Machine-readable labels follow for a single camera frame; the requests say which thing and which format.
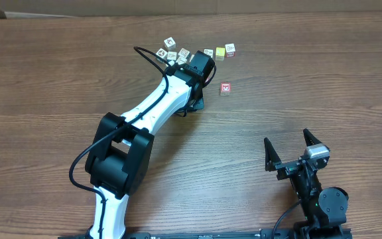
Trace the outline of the blue edged centre block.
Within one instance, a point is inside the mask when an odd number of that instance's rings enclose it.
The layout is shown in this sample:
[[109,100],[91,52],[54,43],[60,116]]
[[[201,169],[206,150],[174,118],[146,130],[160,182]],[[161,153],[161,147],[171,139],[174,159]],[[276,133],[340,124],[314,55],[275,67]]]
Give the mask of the blue edged centre block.
[[176,60],[176,63],[177,63],[178,65],[181,65],[181,64],[186,64],[187,61],[188,61],[187,58],[184,58],[183,56],[179,56],[179,57],[177,58],[177,60]]

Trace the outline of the blue edged rear block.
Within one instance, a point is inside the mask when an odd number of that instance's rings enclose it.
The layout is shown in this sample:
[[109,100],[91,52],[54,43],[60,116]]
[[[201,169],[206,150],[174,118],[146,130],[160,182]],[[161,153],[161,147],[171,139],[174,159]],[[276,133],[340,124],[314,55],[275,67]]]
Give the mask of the blue edged rear block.
[[191,56],[191,53],[189,50],[186,50],[185,48],[181,48],[179,51],[178,51],[178,56],[180,57],[183,57],[185,59],[189,59],[190,56]]

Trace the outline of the cluster block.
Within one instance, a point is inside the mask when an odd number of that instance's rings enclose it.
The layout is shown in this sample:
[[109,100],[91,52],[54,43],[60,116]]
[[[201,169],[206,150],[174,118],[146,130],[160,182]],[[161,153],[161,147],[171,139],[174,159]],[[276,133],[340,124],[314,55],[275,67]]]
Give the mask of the cluster block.
[[164,50],[163,48],[160,48],[156,52],[156,59],[160,62],[166,62],[168,52]]
[[168,37],[167,39],[164,39],[163,43],[167,51],[173,51],[176,49],[176,42],[172,37]]

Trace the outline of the red number 3 block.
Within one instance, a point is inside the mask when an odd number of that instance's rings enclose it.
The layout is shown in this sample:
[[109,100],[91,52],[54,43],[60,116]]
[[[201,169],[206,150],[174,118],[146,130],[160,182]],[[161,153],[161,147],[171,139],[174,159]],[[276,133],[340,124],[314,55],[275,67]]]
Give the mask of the red number 3 block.
[[235,45],[233,43],[225,45],[225,55],[227,57],[234,57],[236,53]]

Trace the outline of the brown cardboard backdrop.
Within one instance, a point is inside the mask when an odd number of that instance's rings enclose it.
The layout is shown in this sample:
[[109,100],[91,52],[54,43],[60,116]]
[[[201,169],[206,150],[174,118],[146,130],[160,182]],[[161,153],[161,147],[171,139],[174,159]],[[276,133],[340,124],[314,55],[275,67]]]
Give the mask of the brown cardboard backdrop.
[[0,18],[382,11],[382,0],[0,0]]

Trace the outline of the small rear centre block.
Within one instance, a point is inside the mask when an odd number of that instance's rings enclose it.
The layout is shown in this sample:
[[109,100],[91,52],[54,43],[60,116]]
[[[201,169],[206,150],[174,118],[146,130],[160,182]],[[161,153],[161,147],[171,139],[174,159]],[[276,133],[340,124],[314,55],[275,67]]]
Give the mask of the small rear centre block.
[[178,57],[178,53],[177,53],[177,52],[174,52],[174,51],[168,51],[166,60],[167,60],[168,62],[170,62],[170,61],[176,61],[177,57]]

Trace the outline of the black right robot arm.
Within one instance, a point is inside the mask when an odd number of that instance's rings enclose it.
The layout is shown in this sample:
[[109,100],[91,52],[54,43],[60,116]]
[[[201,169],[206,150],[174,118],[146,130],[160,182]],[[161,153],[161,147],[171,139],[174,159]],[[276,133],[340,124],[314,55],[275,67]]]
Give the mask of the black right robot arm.
[[[317,172],[325,168],[330,149],[303,129],[306,149],[297,160],[283,163],[268,138],[264,138],[265,170],[277,172],[277,179],[289,179],[298,201],[287,209],[268,233],[271,238],[352,238],[351,230],[342,227],[346,223],[349,196],[339,187],[322,188]],[[279,225],[289,213],[301,206],[304,221],[283,232]]]

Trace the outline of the yellow top hand block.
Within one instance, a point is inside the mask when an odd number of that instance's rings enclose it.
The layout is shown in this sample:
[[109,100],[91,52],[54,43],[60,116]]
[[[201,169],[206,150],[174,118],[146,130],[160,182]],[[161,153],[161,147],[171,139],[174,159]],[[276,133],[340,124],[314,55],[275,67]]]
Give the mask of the yellow top hand block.
[[215,52],[215,60],[223,61],[225,58],[225,48],[217,47]]

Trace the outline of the far left cluster block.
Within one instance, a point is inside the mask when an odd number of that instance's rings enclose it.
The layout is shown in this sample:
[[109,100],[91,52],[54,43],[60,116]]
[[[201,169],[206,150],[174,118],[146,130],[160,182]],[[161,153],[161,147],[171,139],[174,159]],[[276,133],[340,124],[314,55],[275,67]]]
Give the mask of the far left cluster block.
[[163,48],[160,48],[156,52],[156,59],[160,62],[166,62],[168,52],[164,50]]

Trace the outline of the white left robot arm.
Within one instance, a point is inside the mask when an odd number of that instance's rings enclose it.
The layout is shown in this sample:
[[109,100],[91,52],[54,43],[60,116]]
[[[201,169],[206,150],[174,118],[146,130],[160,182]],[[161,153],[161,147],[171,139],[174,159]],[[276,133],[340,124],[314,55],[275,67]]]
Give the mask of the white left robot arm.
[[156,132],[174,114],[204,108],[203,89],[216,73],[214,60],[198,51],[189,63],[162,70],[162,82],[138,106],[102,117],[85,170],[96,194],[94,224],[85,238],[122,238],[129,197],[144,179]]

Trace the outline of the far rear cluster block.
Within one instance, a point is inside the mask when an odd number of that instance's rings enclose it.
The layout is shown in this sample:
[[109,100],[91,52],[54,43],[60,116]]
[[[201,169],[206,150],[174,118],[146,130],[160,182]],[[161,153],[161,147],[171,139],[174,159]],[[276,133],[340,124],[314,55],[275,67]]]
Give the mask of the far rear cluster block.
[[176,42],[172,37],[168,37],[167,39],[164,39],[163,43],[167,51],[173,51],[176,49]]

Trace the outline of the red E block front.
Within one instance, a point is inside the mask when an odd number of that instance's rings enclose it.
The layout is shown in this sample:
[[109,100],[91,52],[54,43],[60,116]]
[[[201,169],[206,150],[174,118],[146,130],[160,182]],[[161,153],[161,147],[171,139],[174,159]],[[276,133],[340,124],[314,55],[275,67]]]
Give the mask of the red E block front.
[[220,95],[228,96],[231,93],[231,84],[229,82],[222,82],[220,84]]

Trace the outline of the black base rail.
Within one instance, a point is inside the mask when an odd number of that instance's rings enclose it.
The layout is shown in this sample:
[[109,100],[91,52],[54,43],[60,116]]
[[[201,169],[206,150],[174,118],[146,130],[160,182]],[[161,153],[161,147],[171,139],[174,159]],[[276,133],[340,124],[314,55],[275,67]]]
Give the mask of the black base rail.
[[[303,238],[294,233],[293,229],[277,229],[274,237],[272,237],[273,229],[262,229],[258,232],[224,232],[224,233],[199,233],[199,234],[149,234],[146,233],[125,233],[122,239],[291,239]],[[87,234],[75,236],[61,236],[58,239],[85,239],[92,238]],[[315,232],[309,238],[344,238],[352,239],[350,229],[343,229],[343,235],[340,236],[339,232],[333,232],[331,236]]]

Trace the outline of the green B letter block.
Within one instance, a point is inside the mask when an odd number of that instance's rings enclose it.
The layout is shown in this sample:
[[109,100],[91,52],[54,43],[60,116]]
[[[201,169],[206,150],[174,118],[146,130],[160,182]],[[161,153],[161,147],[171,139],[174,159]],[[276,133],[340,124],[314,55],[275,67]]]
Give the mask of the green B letter block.
[[210,58],[212,58],[214,51],[212,49],[204,49],[204,54],[207,54]]

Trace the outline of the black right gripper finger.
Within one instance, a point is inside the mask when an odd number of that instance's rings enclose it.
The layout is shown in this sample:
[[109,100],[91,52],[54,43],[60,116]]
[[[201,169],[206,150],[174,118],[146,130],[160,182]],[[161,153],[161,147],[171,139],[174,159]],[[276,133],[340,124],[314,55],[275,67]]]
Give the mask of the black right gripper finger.
[[265,137],[264,138],[264,146],[265,146],[265,170],[266,171],[276,171],[276,166],[281,164],[281,159],[275,151],[270,140]]
[[304,140],[306,142],[306,146],[313,146],[313,145],[318,145],[321,144],[321,141],[317,139],[310,131],[309,129],[305,128],[303,129],[303,135],[304,135]]

